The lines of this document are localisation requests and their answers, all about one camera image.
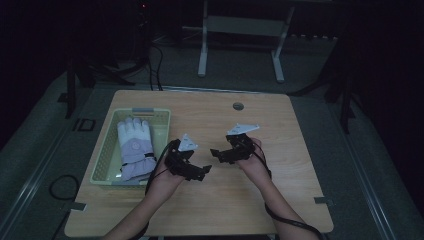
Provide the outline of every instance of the wooden table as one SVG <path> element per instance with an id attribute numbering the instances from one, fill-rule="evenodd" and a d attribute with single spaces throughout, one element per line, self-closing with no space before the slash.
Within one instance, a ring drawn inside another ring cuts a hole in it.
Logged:
<path id="1" fill-rule="evenodd" d="M 244 109 L 233 108 L 235 102 Z M 184 133 L 199 145 L 190 161 L 212 165 L 202 182 L 184 181 L 172 198 L 150 221 L 148 236 L 272 234 L 276 230 L 264 209 L 256 187 L 236 165 L 221 164 L 210 148 L 227 150 L 225 135 L 236 123 L 259 124 L 249 132 L 262 140 L 273 181 L 299 215 L 321 232 L 333 223 L 322 197 L 302 132 L 289 97 L 278 94 L 117 91 L 105 123 L 113 109 L 154 107 L 171 110 L 169 140 Z M 76 202 L 84 211 L 72 211 L 65 227 L 70 237 L 101 236 L 113 228 L 142 198 L 142 190 L 105 190 L 90 183 L 100 150 L 103 126 L 94 148 Z"/>

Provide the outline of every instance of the person's right hand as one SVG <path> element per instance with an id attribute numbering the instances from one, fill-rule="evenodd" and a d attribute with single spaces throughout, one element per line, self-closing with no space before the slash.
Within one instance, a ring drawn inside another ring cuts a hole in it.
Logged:
<path id="1" fill-rule="evenodd" d="M 265 160 L 264 153 L 261 150 L 261 141 L 256 138 L 252 138 L 255 143 L 255 153 Z M 267 169 L 255 154 L 252 154 L 247 160 L 238 160 L 236 164 L 244 171 L 246 176 L 252 181 L 256 187 L 261 189 L 267 186 L 271 182 L 271 178 L 268 174 Z"/>

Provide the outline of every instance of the metal stand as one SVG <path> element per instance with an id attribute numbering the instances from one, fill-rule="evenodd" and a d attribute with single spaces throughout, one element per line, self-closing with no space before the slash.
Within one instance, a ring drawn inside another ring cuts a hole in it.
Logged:
<path id="1" fill-rule="evenodd" d="M 285 21 L 209 16 L 208 0 L 203 1 L 203 28 L 202 28 L 202 49 L 200 52 L 198 76 L 206 76 L 206 64 L 208 59 L 208 32 L 224 32 L 235 34 L 250 34 L 260 36 L 279 37 L 279 43 L 275 50 L 271 51 L 272 62 L 275 70 L 277 82 L 284 81 L 283 70 L 281 68 L 280 56 L 287 32 L 293 17 L 294 7 L 290 7 Z"/>

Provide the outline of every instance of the person's left hand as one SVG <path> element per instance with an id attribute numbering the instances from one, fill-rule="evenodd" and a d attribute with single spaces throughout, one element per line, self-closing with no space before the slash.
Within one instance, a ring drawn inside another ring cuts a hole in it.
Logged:
<path id="1" fill-rule="evenodd" d="M 183 176 L 173 175 L 165 165 L 166 155 L 159 163 L 151 180 L 150 187 L 146 193 L 146 197 L 152 197 L 161 203 L 167 201 L 177 190 L 178 186 L 184 181 Z"/>

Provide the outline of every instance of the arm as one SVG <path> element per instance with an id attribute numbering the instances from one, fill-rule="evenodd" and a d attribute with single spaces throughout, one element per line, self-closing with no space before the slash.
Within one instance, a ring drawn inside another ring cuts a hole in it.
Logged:
<path id="1" fill-rule="evenodd" d="M 164 161 L 160 161 L 157 170 L 152 174 L 156 174 L 156 177 L 152 180 L 146 196 L 102 238 L 103 240 L 131 239 L 136 236 L 184 181 L 184 177 L 172 175 L 167 170 Z"/>
<path id="2" fill-rule="evenodd" d="M 257 139 L 252 139 L 255 144 L 261 146 L 261 142 Z M 256 154 L 262 159 L 265 159 L 259 147 L 256 147 Z M 268 205 L 269 209 L 277 216 L 305 223 L 302 218 L 293 210 L 278 188 L 272 182 L 268 172 L 261 160 L 252 155 L 248 160 L 239 160 L 237 165 L 244 171 L 246 176 L 255 184 L 261 192 L 261 195 Z M 302 240 L 317 240 L 319 239 L 313 232 L 292 226 L 287 223 L 274 220 L 275 228 L 281 239 L 302 239 Z"/>

